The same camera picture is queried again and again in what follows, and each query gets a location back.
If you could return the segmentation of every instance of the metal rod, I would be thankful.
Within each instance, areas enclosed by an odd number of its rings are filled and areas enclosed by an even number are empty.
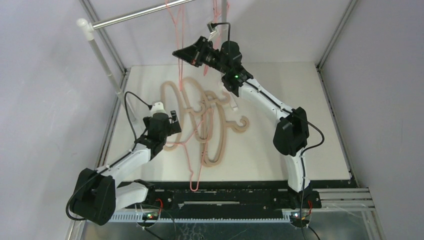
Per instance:
[[[107,26],[110,26],[110,25],[114,25],[114,24],[118,24],[118,23],[130,20],[130,19],[135,19],[135,18],[144,16],[144,15],[147,15],[147,14],[155,13],[155,12],[158,12],[160,10],[166,9],[167,7],[172,8],[172,7],[175,7],[175,6],[178,6],[178,5],[181,5],[181,4],[185,4],[185,3],[188,3],[188,2],[191,2],[191,1],[194,1],[194,0],[177,0],[177,1],[170,2],[167,5],[162,4],[162,5],[157,5],[157,6],[154,6],[154,7],[147,8],[147,9],[140,9],[140,10],[137,10],[137,11],[132,11],[132,12],[129,12],[129,13],[126,13],[126,14],[116,16],[116,17],[111,17],[111,18],[108,18],[108,19],[105,19],[105,20],[96,21],[92,24],[92,27],[93,27],[94,30],[101,29],[101,28],[104,28],[104,27],[107,27]]]
[[[90,0],[79,0],[79,3],[82,5],[82,8],[84,9],[85,13],[87,13],[88,18],[92,23],[100,20]],[[98,35],[100,36],[101,41],[105,45],[116,66],[119,68],[121,73],[124,74],[126,71],[124,63],[122,62],[115,46],[112,44],[111,38],[109,37],[106,30],[99,29]]]
[[[320,194],[321,200],[327,199],[372,199],[369,192],[326,192]]]
[[[316,69],[317,69],[317,73],[318,73],[318,77],[319,77],[319,80],[320,80],[320,83],[321,83],[322,90],[324,91],[325,99],[327,100],[328,109],[330,110],[330,113],[331,113],[331,119],[332,119],[334,127],[335,127],[335,132],[337,134],[338,142],[341,145],[341,152],[343,153],[344,161],[346,162],[346,165],[349,168],[350,173],[353,176],[356,185],[360,186],[360,183],[358,182],[358,179],[357,179],[355,167],[351,163],[352,158],[351,158],[350,153],[348,151],[348,147],[346,145],[345,138],[343,137],[342,131],[340,130],[340,124],[339,124],[340,121],[338,120],[335,108],[333,106],[333,101],[331,99],[329,90],[328,90],[326,83],[324,81],[323,70],[318,69],[318,67]]]
[[[369,228],[371,230],[372,236],[374,237],[373,239],[382,239],[377,229],[376,221],[374,219],[373,214],[371,212],[365,212],[365,215],[369,221]]]
[[[128,76],[126,74],[122,74],[121,79],[120,79],[120,88],[121,89],[124,89],[124,85],[125,85],[125,82],[127,80],[128,80]],[[113,101],[113,108],[112,108],[112,111],[110,112],[109,120],[107,121],[107,126],[106,126],[106,129],[104,131],[103,140],[101,141],[101,147],[100,147],[100,151],[98,152],[97,163],[94,166],[95,169],[100,167],[100,163],[102,162],[103,159],[106,158],[106,156],[108,154],[109,148],[105,147],[105,146],[110,144],[110,142],[111,142],[112,134],[110,134],[110,133],[113,132],[113,130],[110,131],[110,129],[115,128],[116,117],[118,116],[120,106],[121,106],[121,102],[116,97]]]
[[[100,51],[99,45],[97,45],[96,40],[93,38],[88,41],[90,44],[95,56],[97,57],[98,61],[100,62],[104,73],[106,73],[107,78],[109,79],[110,84],[112,84],[113,89],[115,90],[115,93],[121,103],[122,106],[125,106],[125,99],[124,99],[124,93],[117,83],[114,74],[112,73],[111,69],[109,68],[108,63],[106,62],[105,57],[103,56],[102,52]],[[130,103],[127,104],[128,106],[128,115],[131,122],[138,122],[137,118],[134,114],[134,108],[131,106]]]
[[[338,23],[333,35],[331,36],[331,40],[328,43],[327,47],[324,50],[324,53],[321,56],[321,59],[319,60],[318,64],[316,65],[318,70],[321,70],[326,63],[328,56],[333,49],[337,39],[340,36],[340,33],[342,32],[343,28],[346,25],[346,22],[348,21],[349,17],[351,16],[351,13],[355,9],[356,4],[359,2],[359,0],[350,0],[349,5],[347,6],[346,10],[343,13],[343,16],[341,17],[340,22]]]
[[[227,22],[227,0],[221,1],[221,22]],[[221,43],[228,40],[228,30],[222,27]]]
[[[368,234],[368,239],[372,240],[373,235],[371,235],[370,225],[368,223],[367,216],[365,215],[365,212],[362,212],[362,219],[363,219],[363,224],[365,225],[366,233]]]
[[[383,231],[383,226],[382,226],[382,223],[380,222],[380,217],[379,217],[378,212],[373,212],[372,215],[374,216],[374,222],[375,222],[375,225],[377,227],[378,235],[380,236],[380,238],[382,240],[385,240],[386,235]]]
[[[326,193],[369,193],[368,188],[314,188],[320,194]]]
[[[323,208],[314,208],[312,212],[314,213],[328,213],[328,212],[346,212],[348,210],[349,212],[376,212],[377,210],[375,208],[366,208],[366,207],[345,207],[345,208],[337,208],[337,207],[331,207],[329,205],[322,205]],[[283,208],[281,209],[283,212],[299,212],[299,208],[291,209],[291,208]]]

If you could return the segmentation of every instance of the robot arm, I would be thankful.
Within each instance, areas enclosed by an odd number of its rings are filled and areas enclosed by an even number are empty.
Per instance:
[[[301,161],[301,152],[309,137],[307,115],[303,108],[293,109],[266,91],[242,66],[239,45],[233,41],[222,43],[220,50],[201,36],[193,45],[176,50],[175,57],[199,67],[206,64],[223,73],[224,87],[237,97],[248,100],[275,123],[273,144],[285,155],[288,169],[288,186],[297,195],[310,183]]]
[[[110,165],[81,171],[66,206],[67,214],[69,208],[87,220],[104,225],[116,210],[146,200],[149,183],[137,180],[125,186],[120,184],[130,173],[152,160],[163,149],[168,136],[181,132],[177,113],[171,111],[169,117],[161,102],[153,104],[150,113],[151,117],[143,119],[147,135],[142,134],[128,153]]]

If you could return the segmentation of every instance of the metal frame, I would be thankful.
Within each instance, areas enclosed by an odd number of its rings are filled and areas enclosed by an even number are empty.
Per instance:
[[[227,21],[227,0],[221,1],[221,22]],[[221,32],[221,43],[228,40],[228,30],[226,28],[222,28]]]
[[[111,55],[111,57],[113,58],[114,63],[116,64],[116,66],[119,68],[119,70],[122,72],[122,78],[120,81],[120,84],[116,83],[116,86],[118,86],[118,88],[120,89],[124,89],[127,81],[128,81],[128,76],[129,76],[129,72],[127,71],[125,65],[123,64],[121,58],[119,57],[119,54],[117,53],[115,47],[112,44],[112,41],[110,40],[106,30],[104,30],[104,27],[113,25],[113,24],[117,24],[117,23],[121,23],[133,18],[137,18],[137,17],[141,17],[150,13],[154,13],[163,9],[166,9],[166,5],[162,4],[162,5],[157,5],[157,6],[153,6],[150,8],[146,8],[146,9],[140,9],[137,11],[133,11],[127,14],[123,14],[123,15],[119,15],[116,17],[112,17],[112,18],[108,18],[105,20],[100,20],[96,11],[94,10],[93,5],[90,3],[90,0],[79,0],[82,7],[84,8],[85,12],[87,13],[89,19],[91,22],[93,22],[91,26],[92,31],[98,30],[100,39],[102,40],[102,42],[104,43],[107,51],[109,52],[109,54]],[[176,0],[174,2],[171,2],[168,4],[168,7],[175,7],[184,3],[188,3],[194,0]],[[345,156],[346,159],[346,164],[349,166],[349,168],[351,169],[351,173],[353,173],[353,169],[352,169],[352,165],[350,164],[349,161],[349,156],[348,156],[348,152],[347,152],[347,148],[344,144],[343,138],[341,136],[340,133],[340,129],[339,129],[339,125],[338,125],[338,121],[337,121],[337,116],[333,111],[333,106],[332,106],[332,101],[330,99],[330,95],[327,91],[327,88],[325,86],[325,81],[323,79],[322,76],[322,68],[329,56],[329,54],[331,53],[331,50],[333,48],[333,46],[335,45],[335,43],[337,42],[348,18],[350,17],[353,9],[355,8],[355,6],[357,5],[358,0],[351,0],[348,7],[346,8],[346,11],[343,14],[343,17],[340,20],[340,23],[338,24],[335,32],[333,33],[330,42],[328,43],[327,47],[325,48],[325,51],[322,55],[322,57],[320,58],[318,64],[316,65],[316,69],[322,84],[322,88],[325,92],[326,95],[326,99],[327,99],[327,103],[328,103],[328,107],[331,110],[332,113],[332,119],[334,122],[334,125],[336,127],[336,131],[337,131],[337,136],[339,137],[339,141],[342,145],[342,150],[343,150],[343,154]],[[227,11],[227,0],[222,0],[221,3],[221,7],[222,7],[222,21],[225,22],[226,21],[226,11]],[[92,42],[90,43],[91,46],[93,47],[93,45],[97,45],[95,40],[93,39]],[[98,49],[98,47],[93,47],[93,50],[98,58],[98,60],[100,61],[100,63],[103,65],[103,69],[106,72],[106,75],[108,75],[108,77],[110,77],[112,75],[112,73],[110,72],[109,66],[106,63],[106,60],[103,57],[103,54],[101,53],[100,49]],[[96,167],[98,167],[99,165],[101,165],[102,160],[106,159],[110,144],[111,144],[111,139],[112,139],[112,135],[115,129],[115,124],[117,122],[117,116],[118,116],[118,111],[120,108],[120,104],[119,101],[122,102],[122,99],[116,98],[115,102],[113,104],[113,110],[111,112],[111,115],[109,117],[109,121],[108,121],[108,125],[107,125],[107,129],[106,132],[104,134],[103,137],[103,144],[101,146],[100,149],[100,153],[98,156],[98,162]],[[354,212],[358,212],[362,215],[362,218],[364,220],[364,224],[365,227],[367,229],[368,232],[368,236],[369,239],[385,239],[384,234],[382,232],[382,228],[380,225],[380,222],[378,220],[377,217],[377,213],[376,213],[376,209],[374,206],[374,202],[372,200],[371,194],[369,192],[369,190],[367,188],[323,188],[323,189],[316,189],[319,192],[320,198],[321,198],[321,204],[322,204],[322,208],[314,208],[313,211],[314,212],[334,212],[334,211],[344,211],[344,212],[349,212],[354,214]],[[288,220],[288,216],[291,215],[292,213],[298,211],[298,209],[282,209],[281,210],[281,218],[272,218],[269,219],[268,221],[270,222],[287,222]],[[114,217],[112,217],[112,221],[113,222],[127,222],[128,219],[131,219],[131,222],[134,222],[134,219],[138,218],[139,216],[137,215],[137,213],[134,210],[123,210],[123,211],[119,211],[116,212]],[[208,220],[206,219],[179,219],[177,220],[177,222],[207,222]],[[228,222],[237,222],[237,221],[246,221],[243,219],[239,219],[239,220],[228,220]],[[68,235],[67,235],[67,239],[68,240],[79,240],[82,237],[82,233],[83,233],[83,229],[84,229],[84,225],[85,222],[76,222],[76,221],[72,221],[70,223],[69,226],[69,230],[68,230]]]
[[[158,212],[157,209],[143,209],[146,213]],[[177,218],[175,223],[208,223],[208,224],[225,224],[225,223],[290,223],[291,212],[282,212],[280,218],[267,218],[267,219],[192,219],[192,218]],[[108,223],[134,223],[135,221],[144,222],[143,214],[136,212],[133,209],[125,209],[123,211],[115,212]],[[172,223],[172,219],[160,218],[159,220],[146,220],[146,223]]]

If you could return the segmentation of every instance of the black cable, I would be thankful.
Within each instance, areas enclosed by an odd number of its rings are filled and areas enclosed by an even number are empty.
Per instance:
[[[228,51],[230,51],[230,33],[231,33],[231,23],[225,21],[225,22],[216,22],[212,23],[213,27],[216,27],[218,25],[228,25]]]
[[[134,97],[136,97],[140,102],[144,103],[148,107],[149,110],[152,109],[152,105],[147,104],[139,96],[137,96],[135,93],[133,93],[131,91],[126,91],[125,94],[123,95],[123,99],[124,99],[123,102],[124,102],[124,107],[125,107],[126,118],[128,119],[128,123],[129,123],[129,126],[131,127],[132,134],[134,135],[134,141],[136,141],[137,140],[137,134],[136,134],[136,131],[134,130],[133,123],[131,122],[130,115],[128,113],[127,94],[131,94]]]
[[[159,209],[159,210],[161,210],[162,212],[165,212],[166,214],[168,214],[169,215],[169,217],[171,218],[171,220],[172,220],[172,223],[173,223],[173,229],[174,229],[174,232],[175,232],[175,239],[177,238],[177,225],[175,224],[175,219],[172,217],[172,215],[168,212],[168,211],[166,211],[165,209],[163,209],[162,207],[160,207],[160,206],[154,206],[154,205],[149,205],[149,204],[144,204],[144,203],[140,203],[140,205],[143,207],[143,206],[146,206],[146,207],[149,207],[149,208],[155,208],[155,209]]]
[[[126,118],[128,119],[128,122],[129,122],[129,126],[131,127],[131,130],[132,130],[132,133],[134,134],[134,140],[136,141],[137,140],[137,135],[136,135],[136,131],[134,130],[134,126],[133,126],[133,123],[131,122],[131,120],[130,120],[130,116],[129,116],[129,114],[128,114],[128,105],[127,105],[127,94],[131,94],[131,95],[133,95],[134,97],[136,97],[140,102],[142,102],[143,104],[145,104],[147,107],[148,107],[148,109],[150,110],[150,109],[152,109],[152,105],[149,105],[149,104],[147,104],[145,101],[143,101],[139,96],[137,96],[135,93],[133,93],[133,92],[131,92],[131,91],[127,91],[125,94],[124,94],[124,96],[123,96],[123,99],[124,99],[124,106],[125,106],[125,113],[126,113]],[[146,133],[146,131],[147,131],[147,128],[144,130],[144,132],[141,134],[141,135],[144,135],[145,133]],[[134,151],[134,149],[136,148],[136,145],[134,145],[133,147],[132,147],[132,149],[131,149],[131,151],[129,151],[127,154],[125,154],[124,156],[122,156],[121,158],[119,158],[118,160],[116,160],[114,163],[112,163],[109,167],[110,168],[112,168],[113,166],[115,166],[116,164],[118,164],[120,161],[122,161],[123,159],[125,159],[126,157],[128,157],[128,155],[130,155],[133,151]],[[69,207],[71,206],[71,200],[75,197],[75,195],[81,190],[81,189],[83,189],[83,187],[85,187],[91,180],[93,180],[94,178],[96,178],[98,175],[100,175],[100,174],[102,174],[102,173],[104,173],[104,172],[106,172],[108,169],[107,168],[105,168],[104,170],[102,170],[102,171],[100,171],[100,172],[98,172],[98,173],[96,173],[94,176],[92,176],[90,179],[88,179],[83,185],[81,185],[81,187],[79,187],[76,191],[74,191],[73,192],[73,194],[70,196],[70,198],[69,198],[69,200],[67,201],[67,203],[66,203],[66,216],[68,217],[68,218],[70,218],[71,220],[74,220],[74,221],[84,221],[84,220],[86,220],[85,218],[77,218],[77,217],[73,217],[73,216],[71,216],[71,214],[70,214],[70,212],[69,212]]]
[[[132,153],[132,151],[134,150],[134,148],[135,148],[135,145],[134,145],[134,147],[132,148],[132,150],[130,151],[130,152],[128,152],[127,154],[125,154],[124,156],[122,156],[121,158],[119,158],[118,160],[116,160],[114,163],[112,163],[110,166],[112,167],[112,166],[114,166],[114,165],[116,165],[117,163],[119,163],[120,161],[122,161],[122,159],[124,159],[124,158],[126,158],[128,155],[130,155],[131,153]],[[73,216],[71,216],[71,214],[69,213],[69,207],[71,206],[71,200],[75,197],[75,195],[79,192],[79,191],[81,191],[81,189],[83,189],[83,187],[85,187],[91,180],[93,180],[94,178],[96,178],[98,175],[100,175],[100,174],[102,174],[102,173],[104,173],[104,172],[106,172],[108,169],[107,168],[105,168],[105,169],[103,169],[102,171],[100,171],[100,172],[98,172],[98,173],[96,173],[94,176],[92,176],[92,177],[90,177],[90,179],[88,179],[83,185],[81,185],[76,191],[74,191],[73,192],[73,194],[72,194],[72,196],[70,196],[70,198],[69,198],[69,200],[67,201],[67,203],[66,203],[66,216],[68,217],[68,218],[70,218],[71,220],[74,220],[74,221],[84,221],[84,220],[86,220],[85,218],[77,218],[77,217],[73,217]]]
[[[310,229],[315,234],[315,236],[318,238],[318,240],[321,240],[320,236],[318,236],[317,232],[315,230],[313,230],[312,227],[307,226],[307,228]]]
[[[306,240],[305,233],[304,233],[304,227],[303,227],[303,224],[302,224],[302,206],[303,206],[303,204],[304,204],[305,178],[306,178],[305,163],[304,163],[303,154],[304,154],[306,151],[308,151],[309,149],[313,149],[313,148],[316,148],[316,147],[321,146],[321,145],[324,143],[324,141],[325,141],[325,137],[324,137],[324,133],[323,133],[323,132],[322,132],[322,131],[318,128],[318,127],[316,127],[314,124],[312,124],[312,123],[310,123],[309,121],[307,121],[307,120],[305,120],[305,119],[303,119],[303,118],[301,118],[301,117],[297,116],[296,114],[293,114],[293,115],[294,115],[295,117],[297,117],[299,120],[301,120],[301,121],[303,121],[303,122],[306,122],[308,125],[310,125],[311,127],[313,127],[316,131],[318,131],[318,133],[321,135],[321,141],[320,141],[318,144],[315,144],[315,145],[312,145],[312,146],[310,146],[310,147],[307,147],[307,148],[303,149],[303,150],[300,152],[300,162],[301,162],[301,164],[302,164],[303,181],[302,181],[302,198],[301,198],[301,200],[300,200],[299,218],[300,218],[300,229],[301,229],[301,231],[302,231],[303,238]]]
[[[155,236],[157,239],[159,239],[159,240],[164,240],[164,239],[163,239],[163,238],[161,238],[160,236],[156,235],[156,233],[154,233],[154,232],[150,231],[148,228],[144,228],[144,230],[145,230],[146,232],[148,232],[149,234],[151,234],[151,235]]]
[[[253,89],[255,89],[256,91],[258,91],[259,89],[253,85],[252,83],[248,82],[247,80],[243,80],[243,82],[245,82],[247,85],[251,86]],[[274,104],[278,109],[281,108],[281,106],[279,104],[277,104],[270,96],[268,96],[265,92],[263,91],[259,91],[260,94],[262,94],[262,96],[264,96],[266,99],[268,99],[272,104]]]

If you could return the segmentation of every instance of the red wire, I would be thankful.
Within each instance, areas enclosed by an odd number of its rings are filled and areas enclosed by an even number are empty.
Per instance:
[[[308,215],[311,215],[311,212],[312,212],[312,202],[311,202],[311,200],[308,200],[307,201],[307,204],[309,205],[309,214]]]
[[[160,202],[160,209],[159,209],[159,214],[161,214],[162,212],[162,208],[164,207],[164,203],[162,202],[162,200],[160,198],[156,198],[156,202],[159,201]]]
[[[212,126],[212,124],[214,122],[214,119],[213,119],[213,117],[214,117],[214,109],[213,108],[210,108],[204,114],[206,114],[208,111],[212,111],[212,113],[210,114],[210,119],[209,119],[209,122],[210,122],[209,123],[210,124],[209,129],[211,129],[211,126]],[[208,132],[206,134],[206,142],[205,142],[205,145],[204,145],[204,151],[202,152],[202,158],[201,158],[201,162],[200,162],[200,169],[199,169],[199,172],[198,172],[196,189],[193,189],[193,176],[194,176],[195,172],[192,170],[192,165],[190,163],[190,157],[189,157],[189,152],[187,150],[186,143],[192,138],[192,136],[198,130],[200,124],[202,124],[203,121],[204,120],[201,120],[198,123],[198,125],[196,126],[196,129],[191,133],[191,135],[188,137],[187,140],[185,140],[183,142],[167,142],[167,144],[177,144],[177,145],[182,145],[184,147],[185,156],[187,157],[188,170],[190,171],[190,190],[193,191],[193,192],[196,192],[197,190],[199,190],[200,175],[201,175],[202,166],[203,166],[202,162],[204,161],[206,152],[208,151],[209,130],[208,130]]]

